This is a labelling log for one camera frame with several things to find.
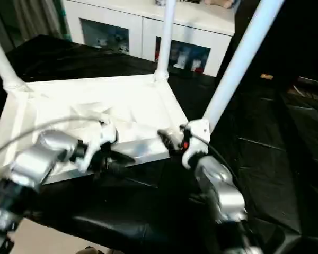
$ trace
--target cabinet door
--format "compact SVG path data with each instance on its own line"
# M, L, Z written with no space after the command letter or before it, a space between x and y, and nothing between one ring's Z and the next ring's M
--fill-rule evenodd
M143 58L155 61L159 55L163 22L144 18ZM231 36L173 25L170 65L217 76Z
M142 57L142 17L68 0L63 2L73 42L97 48L107 46Z

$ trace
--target black plastic sheet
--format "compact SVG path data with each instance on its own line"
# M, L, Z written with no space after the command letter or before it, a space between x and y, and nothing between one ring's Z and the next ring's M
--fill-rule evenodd
M9 58L25 81L155 70L143 59L45 36ZM201 118L217 79L170 71L186 116ZM242 81L211 142L237 173L264 252L318 253L318 102L283 94L266 82ZM0 81L0 113L5 96ZM137 166L128 178L84 177L45 186L29 218L126 254L207 253L197 229L204 206L189 201L198 190L179 159Z

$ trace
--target red light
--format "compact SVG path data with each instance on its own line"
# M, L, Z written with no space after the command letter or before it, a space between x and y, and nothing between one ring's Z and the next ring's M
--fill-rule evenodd
M188 149L189 144L187 142L184 142L184 144L182 145L182 147L184 148L184 150Z

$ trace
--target white metal pipe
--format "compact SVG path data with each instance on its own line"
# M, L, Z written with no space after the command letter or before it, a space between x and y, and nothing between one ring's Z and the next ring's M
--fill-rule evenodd
M155 71L156 79L169 77L169 72L167 68L169 66L169 59L170 59L175 4L176 4L176 0L166 0L164 29L163 29L163 34L162 34L161 43L160 43L158 67L157 67L157 70Z
M16 75L0 45L0 76L6 91L21 88L24 82Z
M245 34L220 81L203 118L211 132L231 100L253 57L274 22L284 0L261 0Z

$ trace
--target cable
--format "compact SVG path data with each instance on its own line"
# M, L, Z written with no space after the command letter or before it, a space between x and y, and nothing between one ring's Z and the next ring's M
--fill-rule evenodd
M192 133L191 133L191 136L196 138L196 139L198 139L198 140L200 140L201 142L206 144L211 149L211 151L222 161L222 164L231 172L234 180L237 183L237 187L240 188L240 182L239 182L238 177L236 176L236 174L234 173L233 169L230 167L228 162L225 160L225 158L217 151L217 149L215 149L209 142L207 142L206 140L202 139L201 137L196 136L196 135L194 135Z
M293 85L293 87L300 95L302 95L303 97L306 97L301 91L299 91L299 89L295 85Z
M84 121L88 121L88 122L99 122L101 123L101 121L99 119L96 118L90 118L90 117L68 117L68 118L62 118L62 119L57 119L54 121L50 121L48 123L42 124L36 128L33 129L29 129L27 131L24 131L23 133L21 133L19 136L15 137L14 139L9 140L8 142L4 143L1 147L0 147L0 153L5 150L8 146L10 146L11 144L17 142L18 140L24 138L25 136L33 133L34 131L38 131L38 130L42 130L44 128L50 127L51 125L57 124L57 123L63 123L63 122L71 122L71 121L79 121L79 120L84 120Z

